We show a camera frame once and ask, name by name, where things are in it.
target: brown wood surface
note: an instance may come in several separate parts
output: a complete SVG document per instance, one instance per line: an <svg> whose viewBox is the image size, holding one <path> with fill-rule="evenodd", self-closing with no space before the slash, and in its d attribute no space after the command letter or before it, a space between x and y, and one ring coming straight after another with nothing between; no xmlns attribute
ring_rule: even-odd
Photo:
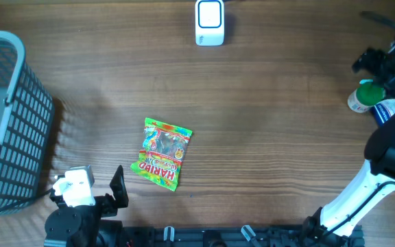
<svg viewBox="0 0 395 247"><path fill-rule="evenodd" d="M395 1L233 1L226 41L198 47L194 3L0 7L0 30L56 98L43 190L71 166L92 165L97 195L118 165L126 226L300 224L359 171L376 124L346 105L354 60L387 49ZM176 192L133 174L144 118L193 130ZM0 246L41 246L48 199L0 217ZM395 246L395 194L361 224L367 246Z"/></svg>

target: wooden table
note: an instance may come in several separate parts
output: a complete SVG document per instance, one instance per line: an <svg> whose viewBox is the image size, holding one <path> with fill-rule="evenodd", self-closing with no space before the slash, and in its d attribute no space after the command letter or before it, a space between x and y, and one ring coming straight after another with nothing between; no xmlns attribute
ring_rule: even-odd
<svg viewBox="0 0 395 247"><path fill-rule="evenodd" d="M347 97L351 64L394 31L395 1L233 1L226 41L198 47L193 2L0 7L27 61L56 98L40 189L92 165L94 192L125 169L126 226L300 224L359 171L376 129ZM193 130L176 192L135 175L144 118ZM41 246L48 198L0 217L0 246ZM367 246L395 246L395 194L360 222Z"/></svg>

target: basket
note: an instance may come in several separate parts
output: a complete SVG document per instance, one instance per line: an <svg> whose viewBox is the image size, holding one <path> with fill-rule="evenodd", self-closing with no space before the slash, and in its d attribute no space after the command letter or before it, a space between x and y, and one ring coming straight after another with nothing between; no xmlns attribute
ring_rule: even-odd
<svg viewBox="0 0 395 247"><path fill-rule="evenodd" d="M21 40L0 32L0 208L36 195L53 116L53 100L25 63Z"/></svg>

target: candy bag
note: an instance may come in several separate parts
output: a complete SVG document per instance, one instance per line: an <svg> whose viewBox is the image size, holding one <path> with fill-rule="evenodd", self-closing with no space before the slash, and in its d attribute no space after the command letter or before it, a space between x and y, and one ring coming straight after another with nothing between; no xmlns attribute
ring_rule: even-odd
<svg viewBox="0 0 395 247"><path fill-rule="evenodd" d="M140 151L138 161L131 164L130 169L175 191L192 131L146 118L144 133L144 150Z"/></svg>

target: gray plastic basket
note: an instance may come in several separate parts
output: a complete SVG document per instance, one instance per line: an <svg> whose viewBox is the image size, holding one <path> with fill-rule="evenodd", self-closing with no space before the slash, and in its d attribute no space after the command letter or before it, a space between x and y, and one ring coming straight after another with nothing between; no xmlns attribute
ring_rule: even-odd
<svg viewBox="0 0 395 247"><path fill-rule="evenodd" d="M53 100L25 63L21 40L0 32L0 208L36 195L53 116Z"/></svg>

